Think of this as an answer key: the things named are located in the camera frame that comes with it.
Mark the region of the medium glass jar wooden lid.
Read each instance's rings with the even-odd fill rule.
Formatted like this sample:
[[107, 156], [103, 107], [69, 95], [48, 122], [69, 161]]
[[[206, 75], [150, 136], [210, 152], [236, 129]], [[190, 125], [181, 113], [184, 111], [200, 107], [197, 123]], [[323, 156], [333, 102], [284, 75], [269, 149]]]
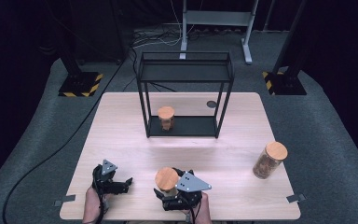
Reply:
[[155, 175], [155, 183], [165, 196], [173, 196], [177, 193], [178, 180], [179, 175], [172, 167], [163, 167]]

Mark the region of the black stand with striped base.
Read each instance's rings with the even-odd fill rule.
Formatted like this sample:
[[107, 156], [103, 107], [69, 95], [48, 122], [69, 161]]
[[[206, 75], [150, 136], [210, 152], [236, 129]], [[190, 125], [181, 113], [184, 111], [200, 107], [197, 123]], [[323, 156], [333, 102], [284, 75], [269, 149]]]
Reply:
[[288, 56], [292, 40], [296, 33], [296, 28], [308, 0], [300, 0], [300, 5], [296, 12], [294, 21], [290, 27], [288, 36], [286, 37], [282, 50], [278, 56], [278, 59], [271, 72], [263, 72], [263, 78], [265, 80], [268, 92], [270, 95], [306, 95], [306, 91], [303, 88], [301, 82], [298, 79], [298, 73], [300, 68], [295, 65], [289, 65], [285, 72], [281, 73], [280, 68], [283, 67], [284, 60]]
[[59, 89], [65, 97], [90, 97], [99, 87], [103, 77], [98, 72], [83, 72], [67, 48], [59, 49], [60, 58], [67, 71], [67, 77]]

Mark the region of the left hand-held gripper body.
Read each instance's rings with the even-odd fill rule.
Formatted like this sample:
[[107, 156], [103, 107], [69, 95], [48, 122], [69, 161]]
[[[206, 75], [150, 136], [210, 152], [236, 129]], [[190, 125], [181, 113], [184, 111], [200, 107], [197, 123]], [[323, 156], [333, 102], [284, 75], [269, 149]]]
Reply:
[[113, 177], [116, 173], [117, 166], [111, 161], [103, 160], [92, 172], [92, 187], [99, 193], [105, 194], [106, 189], [113, 183]]

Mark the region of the person's left hand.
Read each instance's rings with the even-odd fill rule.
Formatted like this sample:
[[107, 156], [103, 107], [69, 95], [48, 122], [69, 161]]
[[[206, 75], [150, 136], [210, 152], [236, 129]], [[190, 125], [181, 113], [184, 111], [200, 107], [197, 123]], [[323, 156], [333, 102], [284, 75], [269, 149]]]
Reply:
[[109, 198], [110, 194], [99, 197], [97, 191], [89, 187], [86, 191], [82, 224], [100, 224]]

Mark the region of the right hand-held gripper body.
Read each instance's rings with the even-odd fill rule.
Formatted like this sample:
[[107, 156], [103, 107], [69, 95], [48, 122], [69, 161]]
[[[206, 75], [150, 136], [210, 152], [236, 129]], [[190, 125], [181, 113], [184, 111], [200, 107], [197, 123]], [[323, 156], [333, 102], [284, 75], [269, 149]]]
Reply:
[[200, 203], [202, 191], [211, 188], [209, 183], [185, 172], [175, 185], [177, 193], [162, 197], [162, 207], [164, 210], [190, 210]]

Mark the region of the grey tape strip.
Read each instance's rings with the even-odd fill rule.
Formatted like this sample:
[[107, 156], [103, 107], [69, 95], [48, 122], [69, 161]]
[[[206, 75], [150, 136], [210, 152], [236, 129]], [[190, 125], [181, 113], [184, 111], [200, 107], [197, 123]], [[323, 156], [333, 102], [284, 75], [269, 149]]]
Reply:
[[55, 207], [60, 207], [62, 206], [64, 203], [67, 203], [67, 202], [72, 202], [76, 199], [76, 196], [75, 194], [73, 195], [65, 195], [63, 197], [61, 197], [59, 200], [56, 200], [54, 203], [53, 203], [53, 206]]
[[289, 203], [300, 203], [306, 200], [306, 196], [302, 193], [293, 194], [286, 197], [287, 202]]

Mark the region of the tall glass jar wooden lid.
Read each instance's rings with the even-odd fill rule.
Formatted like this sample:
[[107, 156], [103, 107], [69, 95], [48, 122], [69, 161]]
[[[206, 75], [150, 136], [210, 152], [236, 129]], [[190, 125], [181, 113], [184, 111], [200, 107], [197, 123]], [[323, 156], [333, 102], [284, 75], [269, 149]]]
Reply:
[[253, 167], [254, 175], [260, 179], [267, 179], [287, 156], [288, 150], [284, 144], [277, 141], [267, 143]]

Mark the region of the black metal shelf rack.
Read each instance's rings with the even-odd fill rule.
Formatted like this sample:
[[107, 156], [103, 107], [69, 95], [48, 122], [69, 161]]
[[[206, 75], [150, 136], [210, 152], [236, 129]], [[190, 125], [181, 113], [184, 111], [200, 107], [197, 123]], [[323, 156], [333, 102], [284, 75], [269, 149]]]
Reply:
[[[144, 51], [136, 82], [150, 136], [218, 137], [227, 110], [235, 72], [228, 51]], [[217, 102], [216, 108], [207, 106]], [[163, 131], [158, 118], [162, 106], [174, 109], [174, 124]]]

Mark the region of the small glass jar wooden lid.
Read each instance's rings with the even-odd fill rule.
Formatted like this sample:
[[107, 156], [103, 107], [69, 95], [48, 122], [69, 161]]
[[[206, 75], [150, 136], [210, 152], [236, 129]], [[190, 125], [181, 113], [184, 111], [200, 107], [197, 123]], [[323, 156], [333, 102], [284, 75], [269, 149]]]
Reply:
[[158, 110], [158, 118], [163, 131], [169, 131], [174, 124], [174, 109], [171, 106], [162, 106]]

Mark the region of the grey metal stand frame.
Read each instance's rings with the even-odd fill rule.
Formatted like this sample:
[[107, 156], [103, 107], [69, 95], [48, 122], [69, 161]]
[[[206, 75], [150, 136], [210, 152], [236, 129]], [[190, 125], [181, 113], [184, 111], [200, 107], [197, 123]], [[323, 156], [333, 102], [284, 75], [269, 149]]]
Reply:
[[245, 27], [246, 33], [241, 40], [241, 47], [246, 64], [252, 64], [253, 59], [249, 47], [249, 40], [255, 21], [256, 10], [259, 0], [253, 0], [253, 6], [250, 11], [233, 12], [233, 11], [204, 11], [189, 10], [187, 0], [183, 0], [182, 9], [182, 42], [179, 58], [184, 60], [187, 51], [187, 26], [188, 25], [218, 25], [218, 26], [237, 26]]

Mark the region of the person's right hand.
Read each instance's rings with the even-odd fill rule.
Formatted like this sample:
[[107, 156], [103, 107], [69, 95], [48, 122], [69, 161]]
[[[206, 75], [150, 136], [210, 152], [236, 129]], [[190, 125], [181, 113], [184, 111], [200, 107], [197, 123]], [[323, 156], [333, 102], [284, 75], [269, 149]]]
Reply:
[[183, 213], [191, 224], [213, 224], [209, 207], [209, 196], [205, 192], [201, 193], [201, 201], [195, 208], [183, 210]]

